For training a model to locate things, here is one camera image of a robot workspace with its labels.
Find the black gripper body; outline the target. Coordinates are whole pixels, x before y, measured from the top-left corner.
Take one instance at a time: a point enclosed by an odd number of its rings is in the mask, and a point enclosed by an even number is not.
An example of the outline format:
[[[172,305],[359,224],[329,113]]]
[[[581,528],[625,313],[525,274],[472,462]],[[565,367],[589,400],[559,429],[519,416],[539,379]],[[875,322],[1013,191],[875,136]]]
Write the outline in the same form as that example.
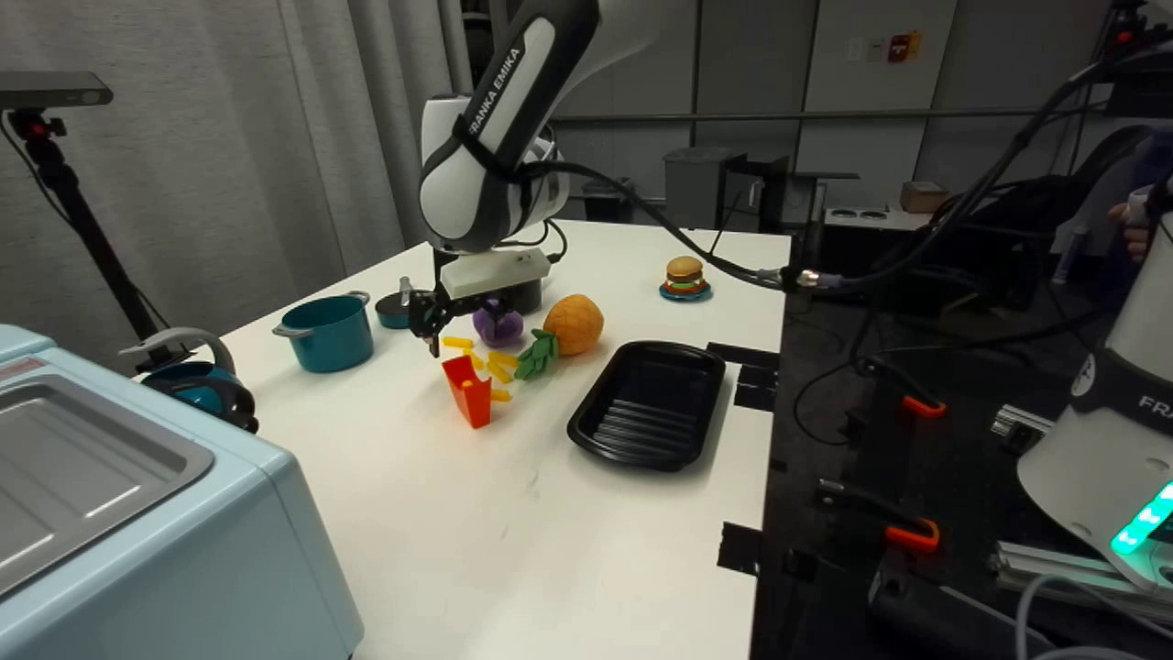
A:
[[[489,251],[437,257],[437,305],[443,314],[467,314],[489,305],[495,290],[544,281],[552,257],[544,251]]]

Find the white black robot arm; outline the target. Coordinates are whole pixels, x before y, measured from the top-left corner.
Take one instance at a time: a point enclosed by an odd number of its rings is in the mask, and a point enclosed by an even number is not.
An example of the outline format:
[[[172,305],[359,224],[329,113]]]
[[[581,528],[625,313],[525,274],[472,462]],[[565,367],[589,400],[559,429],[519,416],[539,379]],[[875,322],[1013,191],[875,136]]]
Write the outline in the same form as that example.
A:
[[[570,198],[544,124],[598,26],[603,0],[525,0],[480,83],[467,99],[426,102],[418,204],[433,290],[400,290],[400,300],[428,351],[439,351],[454,314],[552,273],[544,251],[510,240],[552,220]]]

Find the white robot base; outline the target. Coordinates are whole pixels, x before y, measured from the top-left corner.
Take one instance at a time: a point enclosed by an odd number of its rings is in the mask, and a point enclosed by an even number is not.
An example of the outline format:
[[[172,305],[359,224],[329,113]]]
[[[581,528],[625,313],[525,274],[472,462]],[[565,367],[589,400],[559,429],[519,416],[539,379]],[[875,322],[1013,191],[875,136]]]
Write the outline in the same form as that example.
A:
[[[1144,269],[1071,383],[1061,421],[1021,459],[1032,504],[1092,547],[1142,593],[1173,592],[1173,211],[1125,202],[1150,220]]]

